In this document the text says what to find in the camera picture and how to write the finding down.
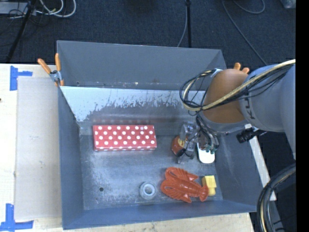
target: blue tape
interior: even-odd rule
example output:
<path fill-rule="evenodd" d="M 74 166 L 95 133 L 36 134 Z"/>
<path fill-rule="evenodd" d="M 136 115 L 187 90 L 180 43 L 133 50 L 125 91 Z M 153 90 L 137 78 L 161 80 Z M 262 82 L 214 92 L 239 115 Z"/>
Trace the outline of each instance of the blue tape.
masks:
<path fill-rule="evenodd" d="M 11 77 L 10 77 L 10 91 L 17 90 L 17 78 L 18 76 L 32 76 L 32 72 L 18 72 L 18 68 L 11 66 Z"/>
<path fill-rule="evenodd" d="M 14 232 L 15 230 L 32 229 L 34 221 L 15 222 L 14 220 L 14 205 L 6 204 L 5 222 L 0 224 L 0 231 Z"/>

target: wooden table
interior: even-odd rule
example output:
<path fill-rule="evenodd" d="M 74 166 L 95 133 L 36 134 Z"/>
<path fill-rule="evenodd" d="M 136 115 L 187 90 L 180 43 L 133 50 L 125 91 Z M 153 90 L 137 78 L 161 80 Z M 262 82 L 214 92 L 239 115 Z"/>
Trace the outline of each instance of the wooden table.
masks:
<path fill-rule="evenodd" d="M 18 71 L 31 71 L 32 77 L 18 77 L 27 78 L 29 88 L 36 89 L 37 87 L 33 85 L 33 80 L 35 78 L 46 78 L 46 85 L 54 85 L 53 81 L 44 72 L 40 65 L 23 65 L 23 64 L 0 64 L 0 222 L 5 221 L 5 205 L 7 203 L 15 204 L 15 201 L 21 197 L 16 196 L 15 183 L 16 178 L 22 176 L 19 173 L 16 166 L 16 142 L 18 137 L 27 138 L 30 130 L 25 130 L 23 132 L 17 133 L 18 126 L 18 89 L 15 91 L 10 91 L 10 67 L 14 66 L 18 68 Z M 40 106 L 40 104 L 31 104 L 31 106 Z M 38 116 L 46 116 L 46 114 L 35 114 L 36 118 Z M 46 134 L 47 131 L 42 126 L 40 128 L 42 135 Z M 29 162 L 29 167 L 37 164 L 35 162 Z M 33 185 L 36 187 L 36 193 L 44 192 L 41 189 L 41 185 L 37 184 L 36 181 L 39 178 L 36 175 L 40 175 L 40 171 L 32 172 L 31 179 L 33 180 Z M 15 217 L 16 222 L 22 222 L 27 220 L 18 219 Z M 61 216 L 48 216 L 46 217 L 33 217 L 34 220 L 33 229 L 29 231 L 48 231 L 48 232 L 59 232 L 62 231 L 61 227 Z M 210 217 L 197 217 L 197 218 L 186 218 L 178 220 L 169 220 L 162 222 L 147 222 L 139 224 L 127 224 L 118 226 L 108 226 L 101 228 L 90 228 L 90 229 L 78 229 L 76 231 L 100 231 L 100 232 L 253 232 L 252 223 L 249 214 L 233 214 L 233 215 L 221 215 L 221 216 L 210 216 Z"/>

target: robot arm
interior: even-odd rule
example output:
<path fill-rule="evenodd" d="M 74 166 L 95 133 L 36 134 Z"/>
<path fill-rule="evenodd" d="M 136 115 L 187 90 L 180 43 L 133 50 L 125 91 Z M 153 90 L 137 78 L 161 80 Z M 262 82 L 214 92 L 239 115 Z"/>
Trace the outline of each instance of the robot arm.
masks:
<path fill-rule="evenodd" d="M 206 71 L 196 79 L 211 73 L 214 72 Z M 248 73 L 249 69 L 240 70 L 238 63 L 233 69 L 218 72 L 200 106 L 186 100 L 194 79 L 186 83 L 189 85 L 184 93 L 181 89 L 185 108 L 197 113 L 198 127 L 206 137 L 204 148 L 216 145 L 211 139 L 220 133 L 242 131 L 239 141 L 244 142 L 266 131 L 284 132 L 295 158 L 295 60 Z M 245 130 L 248 124 L 252 128 Z"/>

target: white table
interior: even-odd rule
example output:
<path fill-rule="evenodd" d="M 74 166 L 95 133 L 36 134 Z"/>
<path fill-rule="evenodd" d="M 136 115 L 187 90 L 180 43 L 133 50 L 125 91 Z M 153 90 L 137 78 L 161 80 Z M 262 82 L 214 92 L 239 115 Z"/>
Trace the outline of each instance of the white table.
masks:
<path fill-rule="evenodd" d="M 15 201 L 20 200 L 20 192 L 18 196 L 15 191 L 15 179 L 18 179 L 23 176 L 23 173 L 20 173 L 16 166 L 19 164 L 16 162 L 16 142 L 19 137 L 32 137 L 34 140 L 36 135 L 30 135 L 33 131 L 31 128 L 29 130 L 25 130 L 18 133 L 17 126 L 19 123 L 18 118 L 18 109 L 22 109 L 22 107 L 18 107 L 18 89 L 15 91 L 10 91 L 10 67 L 13 65 L 18 68 L 18 71 L 31 71 L 33 73 L 32 77 L 18 77 L 17 80 L 22 80 L 23 83 L 25 81 L 28 82 L 28 88 L 33 89 L 37 92 L 42 92 L 41 88 L 44 89 L 46 87 L 51 88 L 54 84 L 53 81 L 49 78 L 46 72 L 40 67 L 40 65 L 23 65 L 23 64 L 0 64 L 0 222 L 5 221 L 5 205 L 6 203 L 15 204 Z M 34 81 L 40 79 L 42 82 L 46 84 L 45 87 L 38 87 L 34 85 Z M 28 104 L 33 108 L 40 106 L 40 101 L 37 101 L 37 104 Z M 44 117 L 46 113 L 35 114 L 35 117 Z M 51 147 L 54 152 L 58 152 L 58 148 L 54 147 L 55 138 L 48 137 L 46 131 L 46 127 L 39 125 L 40 128 L 35 128 L 34 131 L 39 131 L 40 136 L 46 139 L 44 142 L 33 143 L 33 145 L 46 145 Z M 258 144 L 257 141 L 251 141 L 252 145 Z M 257 151 L 253 155 L 258 162 L 258 169 L 263 171 L 265 169 L 265 163 L 263 157 L 259 151 L 259 147 L 257 147 Z M 48 232 L 58 232 L 62 231 L 61 227 L 61 215 L 55 216 L 53 210 L 48 209 L 48 205 L 53 205 L 53 200 L 51 197 L 55 195 L 55 193 L 44 193 L 46 186 L 40 184 L 40 180 L 42 181 L 42 174 L 46 174 L 46 170 L 43 170 L 43 167 L 47 167 L 50 162 L 43 161 L 29 161 L 28 165 L 30 168 L 34 169 L 42 169 L 42 171 L 31 171 L 30 176 L 27 178 L 31 178 L 35 186 L 36 194 L 33 194 L 33 201 L 37 201 L 38 204 L 41 203 L 41 207 L 38 209 L 42 209 L 46 212 L 44 216 L 38 217 L 29 217 L 29 219 L 20 219 L 18 216 L 15 216 L 16 222 L 29 221 L 34 220 L 33 229 L 25 230 L 25 231 L 48 231 Z M 268 174 L 263 174 L 262 182 L 266 184 L 269 180 Z M 57 201 L 60 199 L 60 194 L 56 193 Z M 40 199 L 49 199 L 46 202 L 42 202 Z M 27 211 L 21 212 L 15 209 L 15 213 L 17 214 L 26 214 Z M 222 215 L 222 216 L 210 216 L 210 217 L 197 217 L 197 218 L 186 218 L 186 219 L 178 219 L 178 220 L 169 220 L 162 222 L 147 222 L 147 223 L 139 223 L 139 224 L 127 224 L 127 225 L 119 225 L 119 226 L 109 226 L 102 228 L 90 228 L 90 229 L 80 229 L 77 231 L 113 231 L 113 232 L 124 232 L 124 231 L 157 231 L 157 232 L 171 232 L 171 231 L 190 231 L 190 232 L 253 232 L 252 223 L 250 220 L 249 214 L 233 214 L 233 215 Z"/>

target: small orange object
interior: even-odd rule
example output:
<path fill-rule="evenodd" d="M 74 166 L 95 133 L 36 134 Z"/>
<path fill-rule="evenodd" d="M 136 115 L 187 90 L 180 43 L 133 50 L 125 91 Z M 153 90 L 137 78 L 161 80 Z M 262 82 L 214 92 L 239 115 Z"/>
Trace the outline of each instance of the small orange object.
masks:
<path fill-rule="evenodd" d="M 179 136 L 175 137 L 172 141 L 172 151 L 175 155 L 184 148 L 185 141 L 182 141 Z"/>
<path fill-rule="evenodd" d="M 165 171 L 165 178 L 161 184 L 161 191 L 169 197 L 191 203 L 190 197 L 199 197 L 203 202 L 207 199 L 209 189 L 195 182 L 198 176 L 184 169 L 169 167 Z"/>

